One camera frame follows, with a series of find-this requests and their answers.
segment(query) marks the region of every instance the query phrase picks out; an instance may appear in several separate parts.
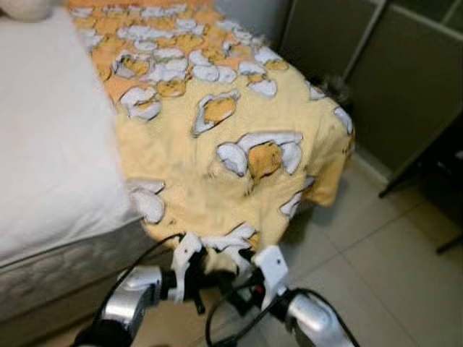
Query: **black furniture leg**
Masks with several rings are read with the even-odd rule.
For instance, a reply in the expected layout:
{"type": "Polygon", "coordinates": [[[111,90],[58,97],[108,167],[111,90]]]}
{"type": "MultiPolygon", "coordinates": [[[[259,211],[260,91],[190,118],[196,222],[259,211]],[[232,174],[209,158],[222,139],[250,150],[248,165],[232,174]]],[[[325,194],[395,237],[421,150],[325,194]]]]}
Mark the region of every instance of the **black furniture leg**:
{"type": "Polygon", "coordinates": [[[419,167],[420,165],[417,162],[413,163],[395,179],[391,180],[386,186],[386,188],[379,192],[378,197],[380,199],[384,198],[386,194],[388,194],[392,189],[396,188],[401,183],[410,180],[417,173],[419,167]]]}
{"type": "Polygon", "coordinates": [[[445,251],[448,251],[450,248],[455,247],[462,242],[463,242],[463,234],[455,237],[454,239],[446,242],[445,244],[437,248],[437,254],[442,254],[445,251]]]}

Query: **wire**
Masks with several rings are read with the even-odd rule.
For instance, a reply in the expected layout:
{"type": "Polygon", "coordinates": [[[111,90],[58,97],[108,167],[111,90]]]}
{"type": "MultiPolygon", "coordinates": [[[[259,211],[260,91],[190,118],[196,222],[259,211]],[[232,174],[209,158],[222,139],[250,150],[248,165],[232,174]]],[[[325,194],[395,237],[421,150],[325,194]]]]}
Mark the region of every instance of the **wire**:
{"type": "Polygon", "coordinates": [[[242,285],[237,286],[233,288],[232,290],[228,291],[225,295],[223,295],[220,298],[220,300],[218,300],[211,307],[211,310],[209,311],[209,314],[208,314],[208,319],[205,321],[205,342],[208,344],[208,347],[214,347],[214,345],[212,344],[212,340],[211,340],[211,323],[212,323],[212,317],[214,316],[214,313],[230,296],[237,293],[238,291],[241,291],[242,289],[251,288],[253,286],[255,286],[255,283],[251,281],[247,281],[246,283],[243,283],[242,285]]]}
{"type": "Polygon", "coordinates": [[[231,295],[235,294],[238,291],[241,291],[242,289],[250,288],[253,286],[256,286],[256,280],[258,282],[261,282],[260,278],[250,278],[246,283],[237,286],[233,288],[231,291],[226,293],[220,300],[218,300],[211,308],[209,311],[208,319],[206,320],[205,323],[205,341],[208,344],[208,347],[219,347],[219,346],[235,346],[238,342],[239,339],[241,339],[244,335],[246,335],[253,327],[255,327],[259,321],[264,318],[266,314],[270,312],[270,310],[278,304],[284,296],[279,296],[277,299],[273,300],[265,309],[263,309],[254,319],[252,319],[251,322],[249,322],[244,328],[242,328],[238,333],[234,335],[230,335],[228,338],[225,338],[223,340],[220,340],[219,342],[213,344],[211,340],[211,323],[212,323],[212,318],[216,310],[222,305],[231,295]]]}
{"type": "Polygon", "coordinates": [[[314,296],[315,298],[317,298],[318,300],[322,301],[326,306],[328,306],[329,308],[331,308],[334,312],[334,314],[336,315],[336,318],[338,319],[339,321],[339,324],[342,326],[342,328],[344,329],[344,332],[346,333],[347,337],[351,340],[352,344],[355,346],[355,347],[360,347],[360,344],[357,342],[357,340],[355,339],[354,337],[354,334],[352,334],[352,331],[350,331],[350,329],[347,327],[347,324],[343,321],[343,319],[341,318],[341,315],[336,311],[336,309],[328,302],[328,300],[325,299],[324,296],[322,296],[320,293],[312,290],[312,289],[306,289],[306,288],[298,288],[298,289],[295,289],[294,290],[295,292],[297,293],[303,293],[305,295],[308,295],[308,296],[314,296]]]}
{"type": "Polygon", "coordinates": [[[151,246],[148,250],[142,253],[124,272],[124,274],[116,281],[116,283],[111,287],[109,292],[106,294],[104,300],[101,302],[98,311],[96,312],[95,318],[93,318],[93,324],[97,323],[97,321],[101,318],[101,314],[103,313],[104,307],[108,303],[109,299],[112,297],[113,293],[120,286],[120,284],[130,275],[130,273],[137,267],[150,253],[155,251],[158,247],[165,244],[168,240],[175,239],[176,237],[183,237],[183,234],[174,234],[167,236],[165,239],[160,240],[157,244],[151,246]]]}

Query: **mattress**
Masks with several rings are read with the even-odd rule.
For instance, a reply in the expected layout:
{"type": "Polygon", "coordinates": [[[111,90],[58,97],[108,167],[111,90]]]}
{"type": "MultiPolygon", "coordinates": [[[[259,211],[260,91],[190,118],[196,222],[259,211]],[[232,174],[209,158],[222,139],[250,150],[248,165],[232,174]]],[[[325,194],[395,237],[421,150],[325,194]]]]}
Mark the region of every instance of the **mattress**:
{"type": "Polygon", "coordinates": [[[153,237],[246,230],[261,247],[302,200],[333,202],[349,115],[212,1],[69,10],[118,111],[122,168],[153,237]]]}
{"type": "Polygon", "coordinates": [[[152,238],[136,221],[0,267],[0,327],[13,317],[115,275],[152,245],[152,238]]]}
{"type": "Polygon", "coordinates": [[[39,23],[0,16],[0,33],[3,267],[108,233],[137,214],[124,186],[114,108],[66,9],[39,23]]]}

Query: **wall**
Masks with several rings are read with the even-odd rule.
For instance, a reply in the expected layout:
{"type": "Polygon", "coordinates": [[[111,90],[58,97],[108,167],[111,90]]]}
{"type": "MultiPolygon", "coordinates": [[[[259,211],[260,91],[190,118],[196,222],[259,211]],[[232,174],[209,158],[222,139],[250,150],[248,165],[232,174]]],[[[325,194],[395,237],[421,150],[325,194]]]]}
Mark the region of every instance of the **wall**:
{"type": "MultiPolygon", "coordinates": [[[[281,54],[307,77],[342,74],[375,4],[297,1],[281,54]]],[[[401,5],[386,10],[348,84],[360,147],[397,174],[462,110],[463,34],[455,18],[463,1],[395,2],[401,5]]]]}
{"type": "Polygon", "coordinates": [[[278,47],[292,0],[216,0],[216,6],[278,47]]]}

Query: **floor tile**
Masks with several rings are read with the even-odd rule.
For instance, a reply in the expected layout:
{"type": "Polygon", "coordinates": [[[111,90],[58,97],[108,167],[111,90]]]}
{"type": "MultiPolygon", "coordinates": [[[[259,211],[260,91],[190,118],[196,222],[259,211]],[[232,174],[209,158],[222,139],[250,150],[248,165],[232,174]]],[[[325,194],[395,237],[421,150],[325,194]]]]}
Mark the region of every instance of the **floor tile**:
{"type": "MultiPolygon", "coordinates": [[[[234,320],[228,321],[223,323],[222,325],[218,326],[217,328],[213,329],[211,334],[211,339],[213,343],[219,342],[221,339],[228,338],[229,336],[238,333],[246,324],[248,324],[252,318],[255,316],[256,311],[254,314],[249,314],[244,318],[236,318],[234,320]]],[[[201,335],[197,340],[193,343],[189,344],[188,347],[206,347],[207,344],[205,342],[204,335],[201,335]]],[[[263,337],[262,333],[259,329],[254,327],[248,334],[243,336],[242,339],[238,342],[239,347],[268,347],[268,344],[263,337]]]]}
{"type": "Polygon", "coordinates": [[[295,215],[280,241],[279,246],[288,264],[290,279],[308,273],[338,254],[325,231],[313,228],[311,218],[311,210],[295,215]]]}
{"type": "Polygon", "coordinates": [[[286,330],[284,323],[272,316],[263,318],[258,329],[269,347],[299,347],[295,337],[286,330]]]}
{"type": "Polygon", "coordinates": [[[462,248],[436,254],[433,240],[448,224],[430,211],[423,205],[407,213],[345,257],[421,347],[461,346],[462,248]],[[432,235],[435,223],[442,224],[432,235]]]}
{"type": "Polygon", "coordinates": [[[35,347],[67,347],[74,343],[74,339],[80,333],[81,330],[85,329],[91,323],[90,320],[77,325],[72,326],[68,330],[58,333],[52,338],[38,343],[35,347]]]}
{"type": "MultiPolygon", "coordinates": [[[[201,316],[198,316],[192,302],[176,305],[172,301],[165,301],[149,310],[133,346],[151,347],[164,344],[185,347],[204,336],[208,308],[220,298],[220,293],[217,290],[202,291],[201,297],[206,307],[206,314],[201,316]]],[[[214,326],[221,326],[236,318],[236,311],[225,304],[217,311],[214,326]]]]}
{"type": "Polygon", "coordinates": [[[376,177],[352,160],[341,180],[338,197],[331,207],[315,207],[310,225],[321,229],[339,250],[370,235],[391,220],[422,202],[415,186],[397,188],[385,198],[376,177]]]}
{"type": "Polygon", "coordinates": [[[410,210],[406,218],[435,248],[462,233],[457,224],[427,201],[410,210]]]}
{"type": "MultiPolygon", "coordinates": [[[[326,297],[361,346],[416,346],[342,255],[320,266],[298,284],[326,297]]],[[[266,335],[266,338],[269,341],[275,337],[266,335]]]]}

